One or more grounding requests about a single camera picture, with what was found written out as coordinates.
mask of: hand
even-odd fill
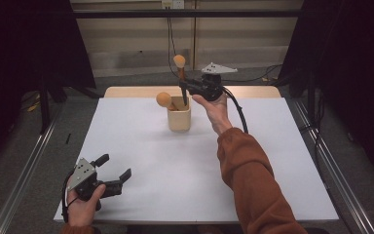
[[[225,94],[215,101],[207,101],[199,95],[192,95],[192,98],[205,108],[211,126],[219,136],[226,130],[233,128],[227,115],[227,96]]]
[[[68,223],[70,226],[83,227],[90,226],[93,223],[95,207],[98,200],[105,191],[105,184],[101,184],[93,192],[93,196],[87,202],[77,199],[78,194],[75,190],[68,192],[66,196],[67,203],[72,204],[68,207]]]

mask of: beige cup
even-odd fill
[[[178,110],[167,110],[168,127],[175,132],[186,132],[191,126],[190,98],[187,98],[187,105],[184,105],[183,97],[171,97],[172,103]]]

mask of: white wall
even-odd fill
[[[300,9],[302,3],[303,0],[185,0],[185,7],[285,10]],[[150,10],[162,7],[161,1],[154,0],[71,0],[71,4],[74,10]],[[125,74],[126,70],[142,73],[153,68],[168,71],[167,19],[77,21],[95,76]],[[282,63],[296,21],[294,18],[171,19],[171,27],[175,49],[187,58],[187,68],[201,69],[212,61],[232,67],[254,67]]]

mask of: sleeve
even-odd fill
[[[60,234],[95,234],[95,230],[91,226],[73,227],[65,223]]]
[[[217,141],[222,179],[234,192],[243,232],[307,233],[294,218],[257,140],[232,128]]]

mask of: cable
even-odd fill
[[[282,64],[277,64],[277,65],[271,65],[271,66],[268,66],[266,68],[266,71],[263,75],[257,77],[257,78],[254,78],[254,79],[249,79],[249,80],[221,80],[221,81],[230,81],[230,82],[249,82],[249,81],[256,81],[256,80],[260,80],[261,78],[265,77],[266,75],[268,75],[270,72],[274,71],[276,68],[282,66]]]
[[[224,86],[221,86],[221,88],[223,89],[224,93],[226,93],[226,95],[228,97],[230,97],[232,99],[232,101],[235,103],[235,106],[236,108],[238,109],[238,112],[239,112],[239,115],[240,115],[240,118],[242,120],[242,123],[243,123],[243,131],[245,133],[248,134],[248,129],[247,129],[247,123],[245,122],[245,119],[244,119],[244,115],[243,115],[243,112],[242,112],[242,107],[239,106],[239,103],[237,102],[236,98],[233,96],[232,92],[230,92],[226,87]]]
[[[171,68],[171,62],[170,62],[170,59],[169,59],[169,51],[170,51],[170,47],[171,47],[171,43],[170,43],[170,40],[172,42],[172,50],[174,52],[174,55],[176,55],[176,52],[175,52],[175,45],[174,45],[174,40],[172,38],[172,26],[171,26],[171,18],[167,18],[167,26],[168,26],[168,67],[169,67],[169,70],[171,71],[171,73],[177,77],[177,79],[179,79],[178,75],[175,74],[175,72],[172,70]]]
[[[79,198],[79,197],[74,198],[74,200],[72,200],[70,203],[68,203],[68,206],[67,206],[67,207],[71,206],[71,204],[74,203],[78,198]]]
[[[315,116],[315,123],[313,124],[313,126],[317,126],[317,128],[318,128],[317,137],[315,139],[315,164],[317,166],[318,174],[320,176],[320,179],[323,182],[323,184],[325,184],[326,192],[329,195],[329,198],[332,201],[332,204],[334,204],[336,213],[338,214],[338,216],[340,216],[340,218],[344,222],[344,224],[345,224],[346,228],[348,229],[349,233],[353,234],[354,232],[352,231],[349,224],[346,222],[345,218],[342,216],[342,213],[341,213],[339,207],[337,206],[337,204],[335,202],[335,199],[334,199],[333,195],[331,194],[331,192],[329,190],[329,187],[326,185],[326,182],[324,181],[323,173],[321,171],[320,164],[318,162],[318,145],[319,145],[319,140],[321,138],[320,124],[321,124],[321,120],[323,119],[323,116],[324,116],[324,98],[323,98],[323,93],[320,92],[320,96],[319,96],[319,99],[318,99],[318,110],[317,110],[317,113],[316,113],[316,116]]]
[[[65,181],[63,182],[63,186],[62,186],[62,197],[61,197],[61,200],[62,200],[62,216],[63,216],[63,221],[65,223],[68,222],[68,206],[76,200],[76,199],[74,199],[74,201],[72,201],[70,204],[66,204],[66,199],[65,199],[66,186],[68,184],[69,178],[74,174],[74,171],[75,171],[75,168],[71,172],[68,173],[68,176],[65,178]]]

